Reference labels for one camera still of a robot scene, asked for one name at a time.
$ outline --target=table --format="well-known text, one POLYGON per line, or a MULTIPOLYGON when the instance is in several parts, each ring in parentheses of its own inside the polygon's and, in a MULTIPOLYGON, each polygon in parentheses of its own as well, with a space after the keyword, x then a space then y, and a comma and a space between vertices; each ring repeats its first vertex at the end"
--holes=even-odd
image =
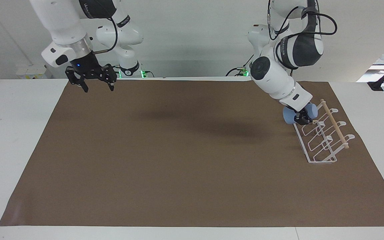
MULTIPOLYGON (((156 80, 241 81, 248 78, 156 80)), ((0 218, 67 83, 66 79, 0 80, 0 218)), ((384 94, 365 83, 330 83, 384 178, 384 94)), ((0 227, 4 239, 382 239, 379 228, 0 227)))

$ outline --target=white wire rack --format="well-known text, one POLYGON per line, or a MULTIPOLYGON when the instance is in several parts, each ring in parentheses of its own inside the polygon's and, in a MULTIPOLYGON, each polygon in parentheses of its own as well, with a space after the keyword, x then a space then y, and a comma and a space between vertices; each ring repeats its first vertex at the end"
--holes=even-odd
POLYGON ((346 122, 336 122, 333 113, 337 113, 339 110, 335 108, 329 109, 324 99, 321 100, 317 108, 318 110, 323 108, 325 114, 318 120, 315 120, 311 128, 307 125, 299 129, 297 124, 294 124, 294 129, 299 137, 303 153, 306 155, 309 163, 323 164, 337 162, 336 154, 343 149, 349 149, 348 142, 354 139, 355 135, 349 134, 344 136, 342 134, 340 127, 345 126, 346 122), (310 140, 305 144, 303 138, 310 138, 310 140))

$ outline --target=wooden dowel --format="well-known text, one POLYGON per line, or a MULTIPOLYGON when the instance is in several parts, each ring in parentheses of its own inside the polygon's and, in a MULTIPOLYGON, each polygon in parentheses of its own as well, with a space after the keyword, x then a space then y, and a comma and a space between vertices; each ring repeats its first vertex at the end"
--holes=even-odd
POLYGON ((340 140, 342 141, 342 144, 345 144, 345 143, 346 143, 346 144, 345 144, 345 149, 349 149, 349 145, 347 144, 346 139, 345 139, 345 137, 343 136, 342 131, 340 130, 339 126, 337 126, 337 122, 336 122, 336 120, 334 119, 333 114, 331 114, 330 109, 329 109, 328 106, 327 106, 327 103, 324 101, 324 99, 321 99, 321 103, 322 103, 322 105, 323 105, 325 111, 327 112, 328 117, 329 117, 331 123, 333 124, 334 128, 336 129, 337 135, 339 135, 339 138, 340 138, 340 140))

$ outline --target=brown surface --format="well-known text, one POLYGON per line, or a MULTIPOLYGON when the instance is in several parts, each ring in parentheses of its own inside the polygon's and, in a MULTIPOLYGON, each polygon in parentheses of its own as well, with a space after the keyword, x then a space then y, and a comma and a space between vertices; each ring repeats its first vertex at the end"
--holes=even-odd
POLYGON ((328 83, 302 82, 358 138, 320 166, 253 82, 88 84, 65 88, 0 226, 384 226, 384 180, 328 83))

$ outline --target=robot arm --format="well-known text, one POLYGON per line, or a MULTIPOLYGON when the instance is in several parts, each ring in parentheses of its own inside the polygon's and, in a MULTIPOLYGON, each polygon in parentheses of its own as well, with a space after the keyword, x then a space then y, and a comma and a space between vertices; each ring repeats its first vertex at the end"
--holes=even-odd
POLYGON ((285 70, 310 66, 321 58, 321 34, 335 32, 320 32, 319 15, 316 0, 270 0, 268 25, 254 25, 248 34, 255 50, 251 76, 263 91, 285 106, 283 113, 288 124, 305 125, 317 117, 316 106, 310 103, 312 95, 285 70), (293 33, 289 29, 289 19, 293 18, 302 19, 302 32, 293 33))
POLYGON ((116 41, 113 47, 93 52, 87 32, 79 20, 80 15, 85 15, 87 18, 106 18, 121 29, 129 24, 130 17, 119 7, 120 0, 30 0, 30 2, 53 39, 41 54, 44 60, 52 67, 70 62, 65 73, 71 84, 81 86, 85 92, 88 91, 85 79, 99 79, 107 83, 113 91, 116 73, 111 64, 102 67, 96 54, 119 47, 121 42, 117 40, 117 32, 108 38, 112 42, 116 41))
MULTIPOLYGON (((130 16, 121 6, 122 2, 117 1, 114 20, 119 22, 117 26, 118 41, 113 49, 118 57, 119 68, 125 76, 132 76, 140 69, 136 53, 130 45, 137 45, 143 42, 141 29, 131 20, 130 16)), ((116 39, 116 32, 113 26, 104 25, 96 31, 97 40, 103 45, 110 47, 116 39)))

